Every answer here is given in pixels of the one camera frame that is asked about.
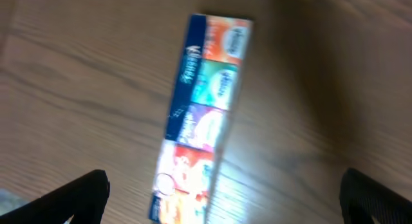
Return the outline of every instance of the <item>tabletop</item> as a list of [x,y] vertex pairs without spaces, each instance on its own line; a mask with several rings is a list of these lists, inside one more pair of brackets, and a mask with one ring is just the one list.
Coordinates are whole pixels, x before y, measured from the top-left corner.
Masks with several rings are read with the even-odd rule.
[[147,211],[187,18],[254,31],[210,223],[343,223],[354,167],[412,199],[412,0],[3,0],[0,188],[106,170],[103,223]]

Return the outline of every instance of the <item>blue label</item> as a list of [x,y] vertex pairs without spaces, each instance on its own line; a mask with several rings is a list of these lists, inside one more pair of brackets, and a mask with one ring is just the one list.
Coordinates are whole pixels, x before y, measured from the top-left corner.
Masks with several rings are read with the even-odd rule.
[[183,119],[191,103],[192,91],[198,78],[203,56],[206,25],[204,15],[191,16],[169,110],[165,134],[167,140],[176,141],[178,138]]
[[160,199],[158,196],[155,194],[152,195],[152,204],[150,206],[149,210],[149,219],[152,221],[155,221],[157,223],[160,223]]

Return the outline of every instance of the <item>colorful box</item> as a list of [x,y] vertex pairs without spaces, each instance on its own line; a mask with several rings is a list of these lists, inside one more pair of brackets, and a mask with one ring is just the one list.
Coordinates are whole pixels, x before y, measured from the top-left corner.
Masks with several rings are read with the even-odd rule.
[[205,223],[214,157],[252,22],[192,15],[152,188],[149,219]]

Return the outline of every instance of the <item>rectangular box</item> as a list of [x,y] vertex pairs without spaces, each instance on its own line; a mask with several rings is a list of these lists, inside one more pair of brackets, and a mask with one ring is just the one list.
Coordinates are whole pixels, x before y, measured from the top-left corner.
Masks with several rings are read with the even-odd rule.
[[153,182],[149,219],[205,223],[216,148],[252,22],[192,15]]

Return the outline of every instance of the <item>black object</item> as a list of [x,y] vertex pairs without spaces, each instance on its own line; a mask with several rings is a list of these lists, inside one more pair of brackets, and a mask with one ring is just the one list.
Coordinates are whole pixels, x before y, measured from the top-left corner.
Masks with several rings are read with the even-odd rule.
[[109,198],[110,183],[94,170],[18,209],[0,216],[0,224],[98,224]]
[[412,223],[412,203],[356,169],[342,178],[340,201],[345,224]]

